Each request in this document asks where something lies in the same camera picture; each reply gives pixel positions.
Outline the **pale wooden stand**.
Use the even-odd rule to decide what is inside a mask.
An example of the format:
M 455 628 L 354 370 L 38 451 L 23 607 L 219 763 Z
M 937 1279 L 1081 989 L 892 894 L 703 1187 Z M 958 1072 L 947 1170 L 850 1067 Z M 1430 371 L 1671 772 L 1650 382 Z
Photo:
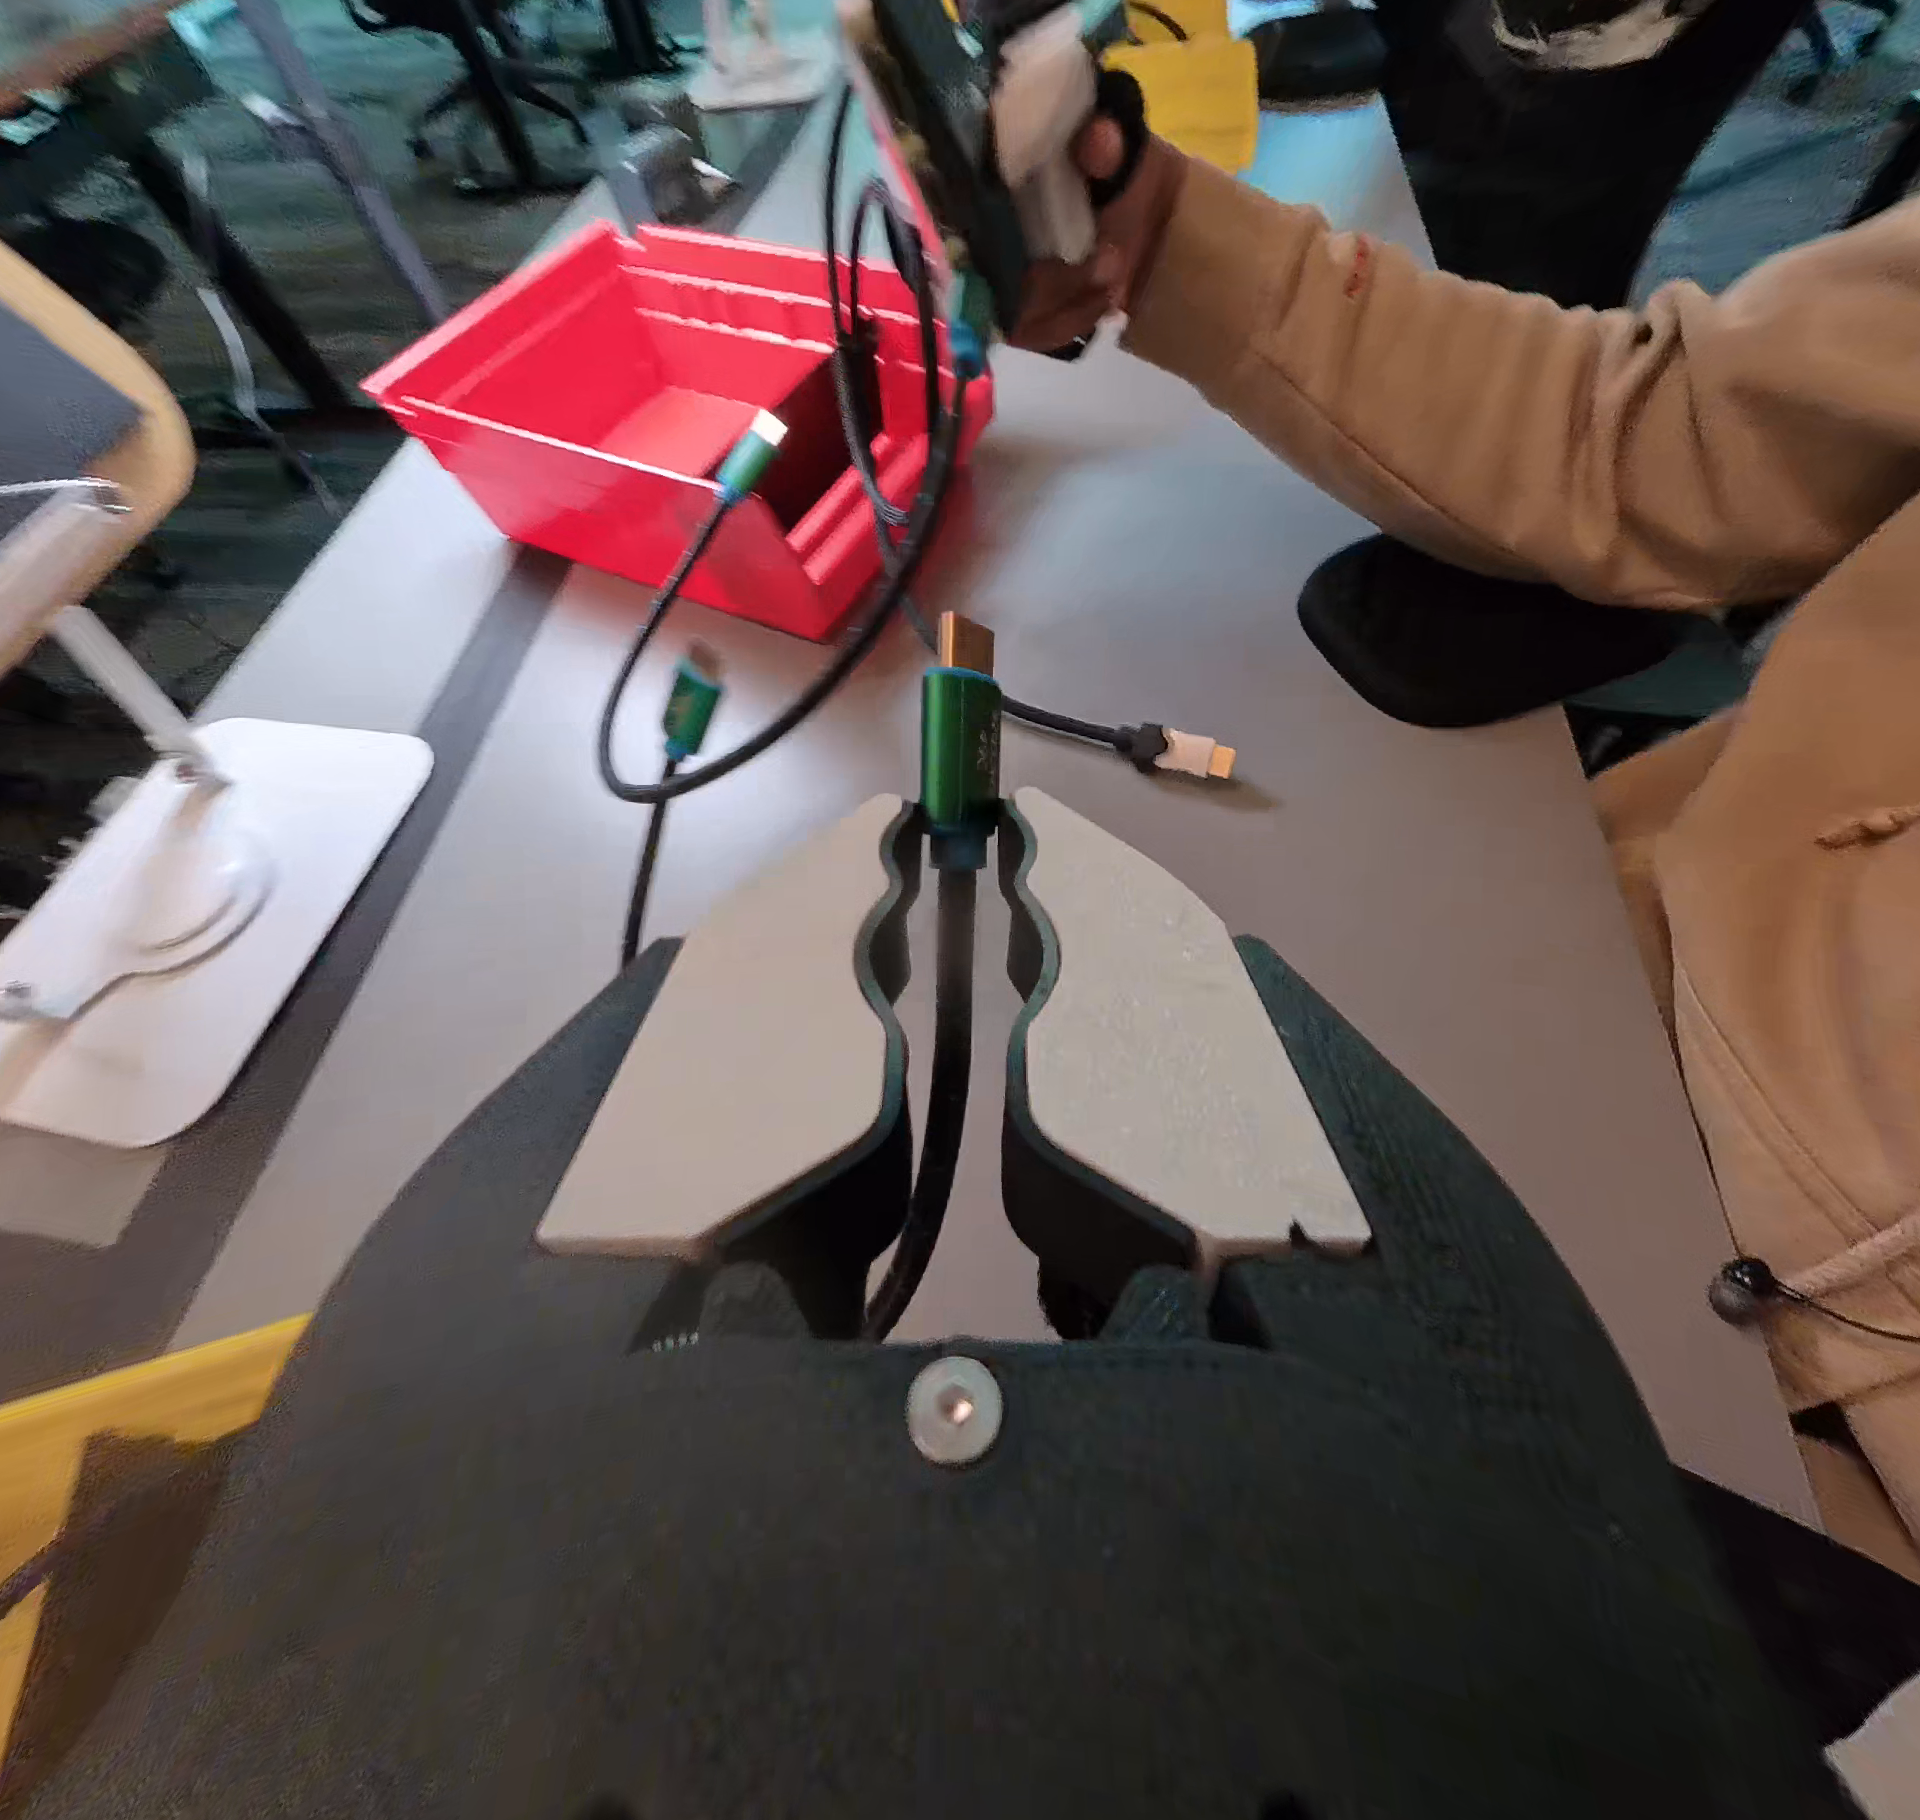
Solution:
M 703 114 L 802 108 L 828 85 L 826 31 L 782 31 L 775 0 L 699 0 L 701 61 L 686 85 Z

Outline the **black office chair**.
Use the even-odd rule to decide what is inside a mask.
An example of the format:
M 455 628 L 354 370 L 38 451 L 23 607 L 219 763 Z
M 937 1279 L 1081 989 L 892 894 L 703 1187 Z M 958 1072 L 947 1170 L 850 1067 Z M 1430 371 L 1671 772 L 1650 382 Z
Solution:
M 562 57 L 535 56 L 521 39 L 516 10 L 531 0 L 339 0 L 347 22 L 363 35 L 420 35 L 443 44 L 455 71 L 443 89 L 422 103 L 405 131 L 405 148 L 420 166 L 435 161 L 435 137 L 453 136 L 457 121 L 475 121 L 491 141 L 497 166 L 479 161 L 475 140 L 457 140 L 453 187 L 473 200 L 509 200 L 535 194 L 574 194 L 585 185 L 581 170 L 552 166 L 538 149 L 525 114 L 555 121 L 578 154 L 589 145 L 574 89 L 583 74 Z

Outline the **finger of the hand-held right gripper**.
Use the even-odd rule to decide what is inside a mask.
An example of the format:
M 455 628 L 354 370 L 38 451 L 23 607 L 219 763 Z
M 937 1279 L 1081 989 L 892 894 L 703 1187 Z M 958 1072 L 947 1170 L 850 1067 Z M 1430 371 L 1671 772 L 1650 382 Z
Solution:
M 1076 265 L 1093 247 L 1087 177 L 1073 161 L 1093 117 L 1101 53 L 1117 39 L 1117 5 L 1056 5 L 987 35 L 986 154 L 980 167 L 980 264 Z

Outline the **silver HDMI switch box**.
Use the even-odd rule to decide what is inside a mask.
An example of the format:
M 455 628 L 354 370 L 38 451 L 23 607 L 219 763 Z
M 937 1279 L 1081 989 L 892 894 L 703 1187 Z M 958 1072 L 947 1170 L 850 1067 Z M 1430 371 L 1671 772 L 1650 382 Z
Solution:
M 967 279 L 987 331 L 1019 313 L 1030 255 L 999 176 L 991 69 L 944 0 L 831 0 L 853 89 L 946 287 Z

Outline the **black HDMI cable green plugs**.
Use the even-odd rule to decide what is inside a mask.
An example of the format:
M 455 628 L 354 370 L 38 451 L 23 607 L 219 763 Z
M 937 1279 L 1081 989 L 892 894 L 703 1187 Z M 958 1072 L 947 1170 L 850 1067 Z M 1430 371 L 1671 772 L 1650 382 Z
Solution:
M 879 589 L 874 598 L 874 604 L 844 636 L 835 647 L 835 654 L 828 660 L 828 666 L 809 684 L 805 684 L 804 689 L 789 703 L 786 703 L 767 725 L 757 728 L 756 734 L 743 742 L 712 760 L 692 766 L 688 772 L 681 772 L 680 766 L 692 754 L 692 749 L 688 748 L 686 737 L 680 736 L 676 740 L 676 748 L 680 749 L 666 752 L 671 772 L 662 772 L 660 778 L 648 782 L 630 779 L 618 773 L 611 734 L 627 682 L 638 669 L 644 650 L 660 632 L 660 624 L 664 622 L 666 614 L 678 604 L 693 567 L 703 562 L 707 550 L 718 539 L 731 512 L 746 500 L 747 492 L 760 484 L 762 475 L 771 464 L 771 455 L 786 437 L 784 433 L 760 430 L 749 430 L 747 433 L 740 435 L 718 471 L 710 514 L 668 574 L 666 583 L 660 586 L 660 592 L 656 594 L 652 607 L 648 607 L 645 618 L 639 624 L 639 630 L 619 666 L 619 671 L 611 682 L 605 701 L 601 703 L 596 725 L 594 763 L 596 773 L 611 800 L 645 807 L 666 805 L 729 778 L 747 763 L 756 762 L 756 757 L 760 757 L 764 752 L 771 752 L 782 740 L 802 728 L 824 703 L 828 703 L 828 699 L 831 699 L 848 684 L 848 680 L 852 680 L 852 674 L 856 674 L 868 655 L 874 654 L 882 633 L 899 615 L 907 598 L 916 589 L 921 567 L 928 562 L 933 539 L 944 524 L 947 489 L 952 486 L 961 453 L 963 433 L 967 430 L 965 388 L 969 382 L 986 376 L 987 371 L 987 345 L 991 344 L 993 336 L 993 309 L 991 292 L 986 278 L 978 272 L 956 273 L 950 295 L 944 302 L 944 311 L 953 390 L 947 403 L 939 408 L 935 419 L 929 424 L 928 458 L 924 462 L 918 493 L 907 510 L 906 537 L 899 541 L 899 551 L 882 565 Z
M 937 1250 L 961 1152 L 973 1048 L 973 942 L 978 882 L 999 811 L 1001 693 L 993 677 L 993 638 L 986 628 L 946 611 L 933 630 L 933 660 L 920 696 L 920 819 L 926 856 L 937 873 L 931 1055 L 924 1129 L 901 1231 L 886 1272 L 863 1306 L 859 1337 L 886 1342 L 916 1297 Z M 660 782 L 699 752 L 710 716 L 723 691 L 690 647 L 662 712 Z M 660 857 L 666 802 L 645 814 L 618 963 L 642 952 L 648 896 Z

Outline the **dark metal table leg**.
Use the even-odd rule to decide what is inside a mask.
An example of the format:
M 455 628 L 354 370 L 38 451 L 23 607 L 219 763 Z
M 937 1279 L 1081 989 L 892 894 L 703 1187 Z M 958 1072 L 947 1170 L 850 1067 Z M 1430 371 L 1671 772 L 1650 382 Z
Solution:
M 361 231 L 412 295 L 428 324 L 449 316 L 438 275 L 405 227 L 347 120 L 328 96 L 276 0 L 232 0 L 251 41 L 292 96 L 299 123 L 326 174 L 347 197 Z

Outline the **red plastic bin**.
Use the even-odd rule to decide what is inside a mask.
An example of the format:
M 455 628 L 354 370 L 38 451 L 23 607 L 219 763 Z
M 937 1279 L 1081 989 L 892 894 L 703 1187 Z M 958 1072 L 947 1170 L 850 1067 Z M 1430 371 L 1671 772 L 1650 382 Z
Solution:
M 819 247 L 594 221 L 361 388 L 501 536 L 645 586 L 698 533 L 735 440 L 774 416 L 780 450 L 686 598 L 826 642 L 879 571 Z

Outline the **thick braided cable silver plug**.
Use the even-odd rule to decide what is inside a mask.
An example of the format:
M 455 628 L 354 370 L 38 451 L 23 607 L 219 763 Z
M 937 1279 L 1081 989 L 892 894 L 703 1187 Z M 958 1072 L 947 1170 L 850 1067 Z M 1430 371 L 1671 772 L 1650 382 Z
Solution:
M 937 478 L 931 481 L 929 512 L 918 510 L 926 496 L 928 471 L 921 486 L 916 488 L 912 503 L 896 501 L 879 486 L 874 442 L 877 437 L 877 399 L 874 371 L 877 361 L 877 337 L 870 331 L 868 307 L 862 299 L 859 247 L 868 224 L 877 216 L 887 253 L 896 273 L 906 286 L 907 319 L 914 324 L 921 355 L 921 393 L 924 424 L 929 450 L 939 445 L 947 422 L 963 418 L 965 390 L 986 373 L 983 342 L 973 329 L 978 324 L 967 313 L 973 303 L 965 294 L 958 299 L 959 311 L 947 319 L 937 307 L 937 281 L 929 272 L 926 241 L 920 221 L 910 216 L 897 191 L 882 174 L 870 174 L 850 207 L 846 236 L 839 231 L 839 200 L 844 155 L 852 123 L 856 92 L 852 83 L 841 83 L 829 128 L 828 157 L 821 180 L 821 227 L 826 243 L 826 292 L 828 324 L 831 334 L 831 383 L 837 408 L 839 431 L 848 447 L 848 462 L 857 475 L 862 493 L 868 501 L 875 553 L 879 564 L 879 594 L 868 618 L 853 622 L 852 646 L 839 652 L 831 663 L 833 680 L 839 682 L 852 674 L 853 663 L 872 647 L 872 633 L 877 638 L 882 622 L 901 618 L 921 647 L 929 655 L 939 650 L 939 630 L 914 604 L 906 578 L 918 571 L 916 562 L 931 546 L 933 526 L 939 522 L 947 475 L 953 462 L 939 462 L 937 455 L 926 466 Z M 1093 111 L 1086 131 L 1101 148 L 1114 154 L 1114 170 L 1087 180 L 1091 194 L 1093 219 L 1112 219 L 1117 214 L 1117 200 L 1124 194 L 1144 187 L 1144 166 L 1152 133 L 1144 117 L 1140 83 L 1124 71 L 1101 71 Z M 953 388 L 947 396 L 942 379 L 942 334 L 947 334 L 947 350 L 959 344 L 953 360 Z M 1141 773 L 1167 773 L 1197 782 L 1226 782 L 1234 776 L 1236 752 L 1204 734 L 1182 731 L 1161 724 L 1137 724 L 1110 728 L 1076 716 L 1050 712 L 1011 696 L 1001 698 L 1001 709 L 1014 724 L 1036 731 L 1045 731 L 1083 746 L 1114 752 Z

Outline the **black rounded pad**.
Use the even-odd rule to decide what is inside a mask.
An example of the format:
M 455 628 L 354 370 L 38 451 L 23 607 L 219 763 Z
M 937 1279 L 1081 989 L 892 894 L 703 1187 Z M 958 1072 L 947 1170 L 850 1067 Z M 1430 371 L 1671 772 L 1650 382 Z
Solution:
M 1261 110 L 1368 100 L 1379 92 L 1387 46 L 1370 7 L 1272 15 L 1245 31 Z

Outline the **person's right hand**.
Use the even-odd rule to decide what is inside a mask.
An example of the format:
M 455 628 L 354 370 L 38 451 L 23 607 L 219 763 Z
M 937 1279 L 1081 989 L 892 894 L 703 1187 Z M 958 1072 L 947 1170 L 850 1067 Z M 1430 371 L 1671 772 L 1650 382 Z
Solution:
M 1086 182 L 1117 176 L 1112 200 L 1093 212 L 1096 236 L 1078 261 L 1031 257 L 1014 318 L 1001 337 L 1023 351 L 1053 355 L 1126 316 L 1154 272 L 1184 180 L 1188 155 L 1148 131 L 1131 164 L 1127 140 L 1110 117 L 1093 117 L 1073 141 Z

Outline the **yellow plastic bin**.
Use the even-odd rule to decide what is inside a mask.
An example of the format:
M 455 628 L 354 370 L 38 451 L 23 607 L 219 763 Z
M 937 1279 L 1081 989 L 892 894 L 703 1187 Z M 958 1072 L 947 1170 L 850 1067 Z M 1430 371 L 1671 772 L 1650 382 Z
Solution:
M 1145 123 L 1223 174 L 1255 157 L 1259 103 L 1251 44 L 1229 25 L 1232 0 L 1124 0 L 1124 28 L 1101 63 L 1140 88 Z
M 264 1410 L 306 1325 L 295 1314 L 5 1399 L 3 1575 L 38 1560 L 63 1528 L 90 1440 L 120 1434 L 197 1447 L 241 1429 Z

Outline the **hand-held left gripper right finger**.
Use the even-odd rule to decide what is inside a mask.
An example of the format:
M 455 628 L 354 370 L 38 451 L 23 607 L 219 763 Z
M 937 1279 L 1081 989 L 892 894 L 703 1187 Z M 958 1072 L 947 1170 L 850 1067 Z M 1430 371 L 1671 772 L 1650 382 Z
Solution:
M 1222 916 L 1036 786 L 1010 819 L 1039 958 L 1006 1085 L 1039 1148 L 1195 1258 L 1363 1252 L 1368 1214 Z

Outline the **dark grey power adapter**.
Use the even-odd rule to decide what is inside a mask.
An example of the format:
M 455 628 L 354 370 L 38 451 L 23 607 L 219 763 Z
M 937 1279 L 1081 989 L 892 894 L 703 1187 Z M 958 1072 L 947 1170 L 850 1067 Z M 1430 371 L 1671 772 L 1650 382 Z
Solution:
M 626 231 L 656 224 L 701 226 L 737 191 L 737 182 L 668 121 L 616 123 L 594 140 L 594 161 Z

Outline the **white monitor stand base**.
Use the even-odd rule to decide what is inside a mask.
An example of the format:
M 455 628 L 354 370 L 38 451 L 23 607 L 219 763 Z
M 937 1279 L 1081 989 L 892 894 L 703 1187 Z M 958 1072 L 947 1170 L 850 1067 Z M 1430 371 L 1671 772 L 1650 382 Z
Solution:
M 399 731 L 194 725 L 86 607 L 49 638 L 154 763 L 3 938 L 2 1120 L 146 1149 L 228 1093 L 433 755 Z

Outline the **person's beige hoodie torso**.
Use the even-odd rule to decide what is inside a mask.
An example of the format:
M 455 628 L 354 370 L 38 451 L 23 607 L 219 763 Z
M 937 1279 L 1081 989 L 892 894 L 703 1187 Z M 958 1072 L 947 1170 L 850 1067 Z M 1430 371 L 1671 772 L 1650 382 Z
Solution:
M 1740 703 L 1594 782 L 1788 1410 L 1915 1546 L 1918 526 L 1788 611 Z

